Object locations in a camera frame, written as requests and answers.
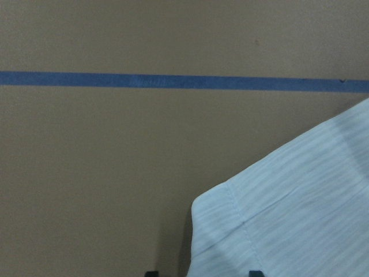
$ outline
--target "stitching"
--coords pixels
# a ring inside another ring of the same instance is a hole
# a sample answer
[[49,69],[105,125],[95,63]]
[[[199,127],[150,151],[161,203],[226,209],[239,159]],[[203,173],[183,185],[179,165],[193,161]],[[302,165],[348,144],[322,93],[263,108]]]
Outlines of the stitching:
[[241,223],[242,223],[242,225],[244,226],[244,228],[243,228],[243,231],[244,231],[244,233],[245,233],[245,235],[246,235],[246,239],[248,240],[248,242],[249,242],[249,244],[251,245],[251,250],[253,251],[253,254],[254,254],[254,256],[255,256],[255,258],[256,258],[256,260],[257,260],[257,262],[259,263],[259,265],[260,265],[260,269],[262,269],[263,271],[264,271],[264,273],[266,274],[266,270],[264,270],[265,269],[265,267],[262,265],[262,263],[261,263],[261,259],[260,259],[260,257],[257,255],[257,251],[256,251],[256,247],[255,247],[255,245],[253,244],[253,242],[252,242],[252,240],[251,240],[251,237],[250,237],[250,234],[249,234],[249,232],[248,232],[248,230],[247,230],[247,227],[246,227],[246,221],[245,221],[245,219],[244,219],[244,217],[242,216],[242,214],[241,214],[241,211],[240,211],[240,209],[239,209],[239,206],[238,206],[238,203],[237,203],[237,200],[236,200],[236,197],[234,196],[234,194],[233,194],[233,192],[231,191],[231,188],[229,187],[229,183],[227,183],[227,191],[228,191],[228,195],[229,195],[229,197],[231,198],[231,200],[233,200],[232,201],[232,204],[233,204],[233,207],[234,207],[234,209],[235,209],[235,211],[238,213],[238,215],[239,215],[239,217],[240,217],[240,220],[241,220]]

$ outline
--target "blue stripe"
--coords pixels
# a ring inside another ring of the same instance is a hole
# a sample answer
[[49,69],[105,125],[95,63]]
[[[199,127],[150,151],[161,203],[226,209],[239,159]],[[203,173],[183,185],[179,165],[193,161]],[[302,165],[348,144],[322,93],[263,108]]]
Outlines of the blue stripe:
[[180,76],[62,72],[0,72],[0,85],[66,87],[240,89],[369,93],[367,80]]

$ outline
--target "striped fabric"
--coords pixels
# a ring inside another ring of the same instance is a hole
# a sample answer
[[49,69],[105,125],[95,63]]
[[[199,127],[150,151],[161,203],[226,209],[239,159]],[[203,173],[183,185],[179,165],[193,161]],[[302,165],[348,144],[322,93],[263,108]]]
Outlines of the striped fabric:
[[193,203],[188,277],[369,276],[369,99]]

